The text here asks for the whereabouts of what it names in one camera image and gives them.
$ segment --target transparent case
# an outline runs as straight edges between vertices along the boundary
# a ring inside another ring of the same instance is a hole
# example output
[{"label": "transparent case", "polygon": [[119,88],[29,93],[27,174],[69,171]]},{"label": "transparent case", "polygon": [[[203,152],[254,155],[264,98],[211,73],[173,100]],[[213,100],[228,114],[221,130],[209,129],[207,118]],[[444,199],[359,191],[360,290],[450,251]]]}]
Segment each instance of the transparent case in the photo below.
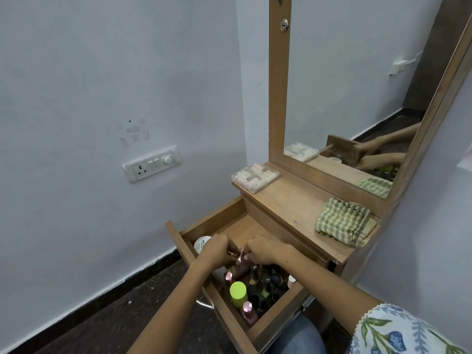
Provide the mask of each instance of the transparent case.
[{"label": "transparent case", "polygon": [[291,158],[306,163],[308,160],[317,157],[320,152],[318,151],[318,149],[311,148],[308,145],[302,143],[295,143],[285,147],[284,154],[290,156]]},{"label": "transparent case", "polygon": [[261,164],[254,164],[239,170],[231,179],[250,193],[256,193],[280,176],[278,171]]}]

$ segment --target lace trim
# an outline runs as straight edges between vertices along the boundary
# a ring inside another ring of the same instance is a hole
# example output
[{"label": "lace trim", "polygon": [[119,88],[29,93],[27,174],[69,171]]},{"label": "lace trim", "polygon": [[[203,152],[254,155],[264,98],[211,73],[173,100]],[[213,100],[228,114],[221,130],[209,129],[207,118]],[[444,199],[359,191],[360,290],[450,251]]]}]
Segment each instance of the lace trim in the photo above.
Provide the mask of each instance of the lace trim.
[{"label": "lace trim", "polygon": [[370,314],[378,309],[378,308],[381,308],[381,306],[383,305],[388,305],[388,303],[381,303],[381,304],[378,304],[376,305],[374,308],[372,308],[371,310],[369,310],[366,314],[364,314],[361,318],[361,320],[357,323],[356,327],[355,327],[355,330],[354,330],[354,335],[353,335],[353,339],[351,340],[351,348],[349,349],[349,352],[352,353],[353,352],[353,346],[354,346],[354,337],[356,336],[356,333],[357,333],[357,330],[361,330],[361,326],[362,326],[362,323],[364,320],[366,320],[366,318],[368,318],[370,316]]}]

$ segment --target plaid fabric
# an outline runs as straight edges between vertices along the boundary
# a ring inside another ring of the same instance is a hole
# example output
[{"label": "plaid fabric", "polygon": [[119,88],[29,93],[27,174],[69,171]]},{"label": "plaid fabric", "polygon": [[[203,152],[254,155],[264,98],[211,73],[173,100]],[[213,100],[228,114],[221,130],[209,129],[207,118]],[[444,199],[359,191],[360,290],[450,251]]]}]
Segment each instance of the plaid fabric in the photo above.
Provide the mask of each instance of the plaid fabric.
[{"label": "plaid fabric", "polygon": [[364,246],[377,223],[370,210],[355,203],[331,198],[316,221],[316,231],[350,246]]},{"label": "plaid fabric", "polygon": [[357,186],[377,196],[380,196],[382,199],[386,199],[390,189],[392,188],[392,184],[393,182],[380,177],[371,177],[359,182]]}]

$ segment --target person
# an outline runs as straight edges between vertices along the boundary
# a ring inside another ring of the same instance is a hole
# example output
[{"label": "person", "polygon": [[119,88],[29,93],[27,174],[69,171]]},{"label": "person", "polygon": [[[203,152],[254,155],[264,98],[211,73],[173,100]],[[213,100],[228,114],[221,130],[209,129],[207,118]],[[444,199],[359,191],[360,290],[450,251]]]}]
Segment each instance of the person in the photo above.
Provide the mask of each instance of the person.
[{"label": "person", "polygon": [[400,166],[405,159],[405,153],[386,153],[376,155],[374,155],[374,153],[385,144],[411,141],[420,125],[421,123],[410,125],[409,127],[400,129],[396,132],[378,136],[368,142],[356,144],[354,146],[355,155],[357,159],[361,158],[359,163],[356,165],[356,169],[366,171],[382,167]]},{"label": "person", "polygon": [[[214,235],[205,244],[128,353],[176,352],[204,281],[217,268],[235,263],[228,251],[240,253],[224,234]],[[256,236],[247,242],[243,255],[253,263],[277,264],[295,277],[353,336],[350,353],[465,353],[428,323],[350,285],[290,244]],[[288,326],[270,350],[274,354],[326,352],[320,334],[303,316]]]}]

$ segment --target white floral shirt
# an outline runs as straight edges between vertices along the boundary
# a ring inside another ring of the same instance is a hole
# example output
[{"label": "white floral shirt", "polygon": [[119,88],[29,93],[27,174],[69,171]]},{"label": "white floral shirt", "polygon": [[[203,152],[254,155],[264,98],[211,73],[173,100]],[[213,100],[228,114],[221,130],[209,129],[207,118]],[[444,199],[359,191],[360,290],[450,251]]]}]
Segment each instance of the white floral shirt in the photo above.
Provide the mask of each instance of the white floral shirt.
[{"label": "white floral shirt", "polygon": [[400,307],[380,304],[357,324],[349,351],[351,354],[463,354],[425,321]]}]

